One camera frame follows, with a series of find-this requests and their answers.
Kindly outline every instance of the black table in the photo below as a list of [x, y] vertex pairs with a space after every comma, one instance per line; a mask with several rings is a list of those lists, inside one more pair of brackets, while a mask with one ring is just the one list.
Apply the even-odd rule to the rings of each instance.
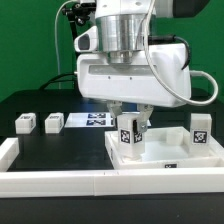
[[[197, 99], [207, 96], [194, 93]], [[135, 110], [124, 104], [124, 111]], [[20, 154], [9, 172], [43, 170], [113, 169], [104, 146], [104, 131], [113, 128], [64, 128], [46, 135], [44, 120], [50, 113], [104, 112], [106, 105], [83, 99], [75, 90], [27, 90], [0, 103], [0, 142], [16, 137], [15, 120], [21, 113], [35, 112], [37, 127], [31, 135], [19, 135]], [[212, 115], [212, 135], [224, 145], [224, 105], [155, 108], [152, 128], [184, 126], [191, 113]], [[0, 199], [1, 223], [223, 223], [224, 193], [124, 196], [82, 196]]]

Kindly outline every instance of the small white block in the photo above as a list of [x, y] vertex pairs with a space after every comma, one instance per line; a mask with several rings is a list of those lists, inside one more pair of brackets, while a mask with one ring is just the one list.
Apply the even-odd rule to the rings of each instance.
[[30, 134], [36, 127], [36, 115], [34, 113], [22, 114], [16, 121], [16, 134]]
[[191, 114], [190, 155], [209, 156], [212, 119], [210, 114]]
[[45, 120], [45, 132], [56, 134], [61, 131], [64, 126], [64, 114], [63, 113], [52, 113]]
[[138, 114], [127, 113], [117, 117], [119, 153], [125, 157], [139, 159], [145, 152], [144, 133], [134, 133], [133, 122]]
[[18, 154], [18, 139], [7, 138], [0, 146], [0, 172], [6, 172]]

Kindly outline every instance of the white cube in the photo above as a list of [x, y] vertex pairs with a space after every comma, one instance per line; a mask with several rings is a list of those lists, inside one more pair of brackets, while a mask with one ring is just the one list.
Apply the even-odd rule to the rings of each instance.
[[118, 146], [122, 156], [136, 160], [141, 158], [145, 152], [144, 133], [133, 131], [133, 122], [137, 120], [138, 114], [127, 113], [117, 117], [118, 119]]
[[64, 114], [52, 113], [45, 120], [45, 132], [49, 134], [57, 134], [64, 126]]
[[212, 118], [210, 114], [191, 114], [190, 155], [209, 156]]
[[36, 127], [36, 115], [34, 113], [22, 114], [16, 121], [16, 134], [30, 134]]

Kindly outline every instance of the metal cylinder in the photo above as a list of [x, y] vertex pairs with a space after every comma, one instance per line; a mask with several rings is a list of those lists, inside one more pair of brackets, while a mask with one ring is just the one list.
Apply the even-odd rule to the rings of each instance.
[[144, 14], [137, 14], [96, 19], [99, 51], [108, 53], [110, 63], [131, 63], [132, 52], [144, 49], [144, 18]]

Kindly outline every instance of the black cable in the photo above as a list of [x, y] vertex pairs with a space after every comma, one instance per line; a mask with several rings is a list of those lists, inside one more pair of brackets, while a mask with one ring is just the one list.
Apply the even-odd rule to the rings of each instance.
[[185, 39], [183, 39], [182, 37], [176, 36], [176, 35], [149, 36], [148, 37], [149, 45], [170, 44], [170, 43], [174, 43], [176, 41], [180, 41], [181, 43], [183, 43], [185, 45], [185, 48], [186, 48], [187, 57], [186, 57], [186, 61], [183, 65], [183, 67], [181, 68], [182, 70], [184, 70], [190, 64], [190, 61], [191, 61], [190, 46]]
[[44, 83], [42, 86], [40, 86], [39, 90], [44, 90], [49, 84], [53, 83], [53, 82], [57, 82], [56, 80], [63, 78], [63, 77], [68, 77], [68, 76], [72, 76], [73, 77], [73, 81], [75, 81], [76, 76], [73, 73], [70, 74], [61, 74], [58, 76], [55, 76], [53, 78], [51, 78], [49, 81], [47, 81], [46, 83]]
[[182, 67], [182, 70], [184, 70], [190, 64], [190, 61], [191, 61], [190, 46], [189, 46], [188, 42], [185, 39], [183, 39], [182, 37], [174, 36], [174, 39], [180, 41], [181, 43], [183, 43], [185, 45], [185, 48], [186, 48], [187, 59], [185, 61], [184, 66]]
[[55, 81], [51, 81], [51, 82], [48, 82], [48, 83], [45, 83], [44, 85], [42, 85], [39, 88], [39, 90], [44, 90], [46, 87], [48, 87], [52, 83], [74, 82], [74, 81], [75, 81], [74, 79], [72, 79], [72, 80], [55, 80]]

